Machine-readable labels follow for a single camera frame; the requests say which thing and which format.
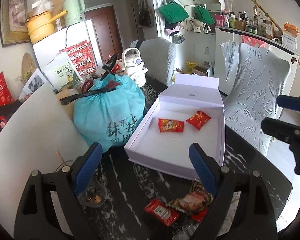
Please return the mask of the white refrigerator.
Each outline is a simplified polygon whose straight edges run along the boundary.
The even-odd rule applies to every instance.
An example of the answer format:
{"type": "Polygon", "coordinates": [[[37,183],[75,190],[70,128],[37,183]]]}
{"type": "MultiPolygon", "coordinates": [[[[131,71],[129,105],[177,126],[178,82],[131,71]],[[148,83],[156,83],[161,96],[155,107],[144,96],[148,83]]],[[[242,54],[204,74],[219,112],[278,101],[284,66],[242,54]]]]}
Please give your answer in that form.
{"type": "Polygon", "coordinates": [[[66,27],[34,44],[33,49],[39,67],[43,68],[50,63],[60,54],[60,50],[84,40],[89,41],[92,46],[96,68],[102,66],[92,21],[87,20],[66,27]]]}

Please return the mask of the red ketchup sachet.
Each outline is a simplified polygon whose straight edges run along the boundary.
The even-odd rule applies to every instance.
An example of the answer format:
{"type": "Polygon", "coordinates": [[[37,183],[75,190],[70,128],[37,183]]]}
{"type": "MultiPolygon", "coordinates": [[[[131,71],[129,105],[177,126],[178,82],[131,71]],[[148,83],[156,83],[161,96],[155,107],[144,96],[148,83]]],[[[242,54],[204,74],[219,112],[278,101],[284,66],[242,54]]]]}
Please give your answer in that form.
{"type": "Polygon", "coordinates": [[[153,215],[166,226],[171,226],[179,218],[177,211],[168,208],[158,199],[152,199],[143,210],[153,215]]]}

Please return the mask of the woven straw fan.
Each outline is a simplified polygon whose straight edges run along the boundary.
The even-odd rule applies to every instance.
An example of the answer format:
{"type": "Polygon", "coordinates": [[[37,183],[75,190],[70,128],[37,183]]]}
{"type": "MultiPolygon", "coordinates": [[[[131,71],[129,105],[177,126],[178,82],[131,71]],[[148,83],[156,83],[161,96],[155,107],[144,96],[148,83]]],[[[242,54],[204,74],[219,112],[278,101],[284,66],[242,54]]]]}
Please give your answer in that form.
{"type": "Polygon", "coordinates": [[[32,56],[29,53],[25,53],[21,62],[21,74],[23,78],[30,77],[36,69],[37,67],[32,56]]]}

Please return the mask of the brown green snack wrapper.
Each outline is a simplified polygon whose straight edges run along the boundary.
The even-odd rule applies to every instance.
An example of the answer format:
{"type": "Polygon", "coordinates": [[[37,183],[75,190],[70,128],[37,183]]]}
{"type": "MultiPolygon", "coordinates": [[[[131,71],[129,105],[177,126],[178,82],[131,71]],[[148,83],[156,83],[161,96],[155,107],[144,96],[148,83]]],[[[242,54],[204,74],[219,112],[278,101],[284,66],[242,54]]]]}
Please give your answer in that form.
{"type": "Polygon", "coordinates": [[[167,206],[182,213],[192,215],[202,211],[206,206],[209,206],[213,200],[213,195],[206,191],[201,182],[194,180],[185,197],[175,198],[168,202],[167,206]]]}

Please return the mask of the dark hanging handbag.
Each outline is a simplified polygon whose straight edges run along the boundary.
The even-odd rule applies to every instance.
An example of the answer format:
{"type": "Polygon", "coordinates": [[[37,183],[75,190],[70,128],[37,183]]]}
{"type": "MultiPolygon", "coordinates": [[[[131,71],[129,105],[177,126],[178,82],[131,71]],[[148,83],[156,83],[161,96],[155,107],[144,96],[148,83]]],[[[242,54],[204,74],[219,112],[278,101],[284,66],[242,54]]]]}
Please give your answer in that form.
{"type": "Polygon", "coordinates": [[[142,0],[141,9],[138,14],[138,26],[140,28],[151,28],[153,25],[154,22],[151,9],[148,6],[147,0],[142,0]]]}

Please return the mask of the red gold snack packet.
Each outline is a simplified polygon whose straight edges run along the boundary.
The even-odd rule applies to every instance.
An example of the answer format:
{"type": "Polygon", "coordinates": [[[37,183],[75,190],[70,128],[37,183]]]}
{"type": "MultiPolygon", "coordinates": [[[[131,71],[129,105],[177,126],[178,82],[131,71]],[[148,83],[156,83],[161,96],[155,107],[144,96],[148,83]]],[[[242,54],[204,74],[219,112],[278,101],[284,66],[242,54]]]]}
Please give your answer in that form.
{"type": "Polygon", "coordinates": [[[211,119],[209,115],[202,111],[197,111],[195,115],[191,116],[186,120],[188,124],[191,124],[197,130],[200,129],[211,119]]]}

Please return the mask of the green tote bag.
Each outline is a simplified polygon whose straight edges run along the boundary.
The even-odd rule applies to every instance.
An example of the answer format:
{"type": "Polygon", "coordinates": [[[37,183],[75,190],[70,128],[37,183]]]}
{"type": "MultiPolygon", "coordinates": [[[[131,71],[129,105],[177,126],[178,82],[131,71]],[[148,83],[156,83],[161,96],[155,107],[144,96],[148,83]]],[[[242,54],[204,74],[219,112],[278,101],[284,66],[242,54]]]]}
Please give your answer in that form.
{"type": "Polygon", "coordinates": [[[181,22],[189,17],[186,10],[174,0],[161,0],[158,11],[169,24],[181,22]]]}

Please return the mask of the small red candy wrapper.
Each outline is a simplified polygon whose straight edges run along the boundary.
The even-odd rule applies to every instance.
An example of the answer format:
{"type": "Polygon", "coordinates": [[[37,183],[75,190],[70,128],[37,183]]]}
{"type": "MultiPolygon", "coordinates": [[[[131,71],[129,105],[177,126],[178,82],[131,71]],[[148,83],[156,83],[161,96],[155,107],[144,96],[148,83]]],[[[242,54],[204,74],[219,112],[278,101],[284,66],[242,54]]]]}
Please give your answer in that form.
{"type": "Polygon", "coordinates": [[[191,219],[196,223],[200,224],[203,221],[203,219],[206,217],[208,210],[209,209],[207,207],[204,207],[202,210],[198,211],[197,213],[193,213],[191,215],[191,219]]]}

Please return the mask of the yellow pot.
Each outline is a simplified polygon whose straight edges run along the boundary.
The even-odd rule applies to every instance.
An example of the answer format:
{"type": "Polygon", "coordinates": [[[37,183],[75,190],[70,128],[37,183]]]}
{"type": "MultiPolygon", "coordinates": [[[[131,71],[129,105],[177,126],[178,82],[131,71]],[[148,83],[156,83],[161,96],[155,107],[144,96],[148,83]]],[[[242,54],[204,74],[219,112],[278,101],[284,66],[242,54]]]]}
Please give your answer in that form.
{"type": "Polygon", "coordinates": [[[64,10],[52,17],[51,12],[45,11],[39,15],[34,15],[26,19],[28,36],[31,43],[36,44],[44,38],[52,35],[55,32],[53,23],[68,13],[68,10],[64,10]]]}

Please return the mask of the turquoise tied plastic bag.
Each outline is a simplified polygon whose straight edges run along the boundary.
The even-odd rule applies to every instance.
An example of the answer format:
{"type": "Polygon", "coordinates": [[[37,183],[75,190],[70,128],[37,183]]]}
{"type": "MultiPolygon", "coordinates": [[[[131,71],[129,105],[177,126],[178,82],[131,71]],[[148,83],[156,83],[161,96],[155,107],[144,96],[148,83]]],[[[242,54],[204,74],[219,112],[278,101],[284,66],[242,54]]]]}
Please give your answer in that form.
{"type": "Polygon", "coordinates": [[[75,101],[73,121],[89,146],[97,142],[107,152],[132,136],[143,119],[145,96],[127,75],[96,79],[89,91],[103,88],[113,90],[75,101]]]}

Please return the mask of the white small kettle pot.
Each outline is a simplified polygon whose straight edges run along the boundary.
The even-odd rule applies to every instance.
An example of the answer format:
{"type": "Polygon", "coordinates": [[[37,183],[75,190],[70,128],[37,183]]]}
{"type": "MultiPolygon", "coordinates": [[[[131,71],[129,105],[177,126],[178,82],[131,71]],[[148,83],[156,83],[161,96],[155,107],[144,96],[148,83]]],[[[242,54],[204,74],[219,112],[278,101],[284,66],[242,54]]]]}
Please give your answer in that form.
{"type": "Polygon", "coordinates": [[[146,84],[145,74],[148,69],[144,66],[145,63],[141,58],[138,48],[127,48],[122,52],[121,59],[117,60],[119,70],[118,75],[129,76],[139,87],[146,84]]]}

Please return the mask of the red cartoon snack packet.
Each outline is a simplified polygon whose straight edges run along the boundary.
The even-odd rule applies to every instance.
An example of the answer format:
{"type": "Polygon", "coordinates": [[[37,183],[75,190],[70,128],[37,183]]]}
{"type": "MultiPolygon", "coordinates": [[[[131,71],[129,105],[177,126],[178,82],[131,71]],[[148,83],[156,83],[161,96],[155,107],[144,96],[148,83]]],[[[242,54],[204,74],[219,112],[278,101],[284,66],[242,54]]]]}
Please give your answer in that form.
{"type": "Polygon", "coordinates": [[[173,119],[158,119],[159,132],[183,132],[184,122],[173,119]]]}

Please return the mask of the framed picture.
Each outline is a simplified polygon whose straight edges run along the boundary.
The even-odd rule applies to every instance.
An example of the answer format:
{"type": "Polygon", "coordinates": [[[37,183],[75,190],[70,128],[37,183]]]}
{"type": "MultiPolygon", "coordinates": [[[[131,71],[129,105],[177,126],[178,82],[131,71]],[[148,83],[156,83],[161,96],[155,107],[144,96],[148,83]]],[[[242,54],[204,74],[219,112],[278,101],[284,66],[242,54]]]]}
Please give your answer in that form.
{"type": "Polygon", "coordinates": [[[3,47],[30,42],[27,0],[0,0],[0,38],[3,47]]]}

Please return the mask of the white green paper bag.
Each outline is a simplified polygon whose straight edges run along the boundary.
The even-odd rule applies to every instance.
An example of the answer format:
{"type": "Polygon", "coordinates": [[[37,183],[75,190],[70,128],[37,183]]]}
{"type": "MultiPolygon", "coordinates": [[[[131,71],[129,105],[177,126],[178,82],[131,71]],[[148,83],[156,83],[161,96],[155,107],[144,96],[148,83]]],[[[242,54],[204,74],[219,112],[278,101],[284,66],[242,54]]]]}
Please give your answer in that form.
{"type": "Polygon", "coordinates": [[[43,73],[51,82],[54,89],[60,91],[64,88],[74,87],[82,80],[75,65],[66,52],[58,54],[43,68],[43,73]]]}

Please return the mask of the brown entrance door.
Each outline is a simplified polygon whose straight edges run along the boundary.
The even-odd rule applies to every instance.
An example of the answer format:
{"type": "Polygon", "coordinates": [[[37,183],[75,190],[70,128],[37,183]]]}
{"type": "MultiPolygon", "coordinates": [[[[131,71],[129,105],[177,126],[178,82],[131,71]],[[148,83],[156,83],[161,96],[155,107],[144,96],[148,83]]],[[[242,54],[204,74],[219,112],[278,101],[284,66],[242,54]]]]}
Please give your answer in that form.
{"type": "Polygon", "coordinates": [[[96,43],[102,63],[106,63],[114,54],[121,59],[122,45],[113,5],[89,10],[85,18],[92,21],[96,43]]]}

